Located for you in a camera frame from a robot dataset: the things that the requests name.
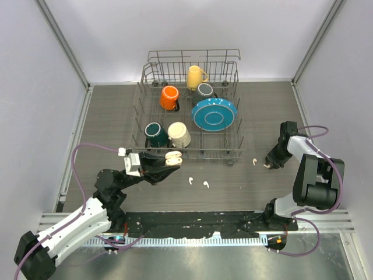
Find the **white charging case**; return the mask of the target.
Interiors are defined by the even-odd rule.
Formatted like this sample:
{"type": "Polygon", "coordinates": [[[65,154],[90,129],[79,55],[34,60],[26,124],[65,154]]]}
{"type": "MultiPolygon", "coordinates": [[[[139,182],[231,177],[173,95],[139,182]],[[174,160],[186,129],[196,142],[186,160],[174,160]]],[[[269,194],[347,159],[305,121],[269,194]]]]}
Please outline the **white charging case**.
{"type": "Polygon", "coordinates": [[[182,153],[180,151],[171,151],[167,152],[165,155],[165,164],[166,166],[176,166],[176,165],[181,165],[183,162],[182,159],[182,153]]]}

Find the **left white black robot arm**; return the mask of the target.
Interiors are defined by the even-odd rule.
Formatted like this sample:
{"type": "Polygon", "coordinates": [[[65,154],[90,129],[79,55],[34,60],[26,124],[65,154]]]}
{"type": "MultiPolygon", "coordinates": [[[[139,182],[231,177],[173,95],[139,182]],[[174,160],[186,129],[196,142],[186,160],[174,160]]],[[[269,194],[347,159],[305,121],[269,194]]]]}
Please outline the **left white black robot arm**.
{"type": "Polygon", "coordinates": [[[49,279],[65,259],[91,238],[106,231],[119,232],[126,221],[121,204],[123,189],[146,181],[151,185],[166,179],[182,163],[180,151],[164,156],[116,148],[124,160],[122,171],[104,169],[97,175],[96,192],[83,197],[83,205],[65,219],[38,234],[26,232],[19,241],[14,278],[49,279]]]}

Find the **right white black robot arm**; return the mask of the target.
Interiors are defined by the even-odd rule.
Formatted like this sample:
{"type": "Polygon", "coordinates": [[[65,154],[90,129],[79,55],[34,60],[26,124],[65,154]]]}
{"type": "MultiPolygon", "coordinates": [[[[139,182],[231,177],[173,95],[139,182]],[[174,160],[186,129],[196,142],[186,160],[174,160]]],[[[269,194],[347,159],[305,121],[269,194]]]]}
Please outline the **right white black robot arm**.
{"type": "Polygon", "coordinates": [[[277,144],[266,155],[265,167],[282,168],[292,157],[299,161],[293,190],[266,205],[263,223],[269,230],[290,224],[304,212],[329,214],[342,200],[344,161],[326,155],[311,136],[299,132],[296,122],[286,121],[280,124],[277,144]]]}

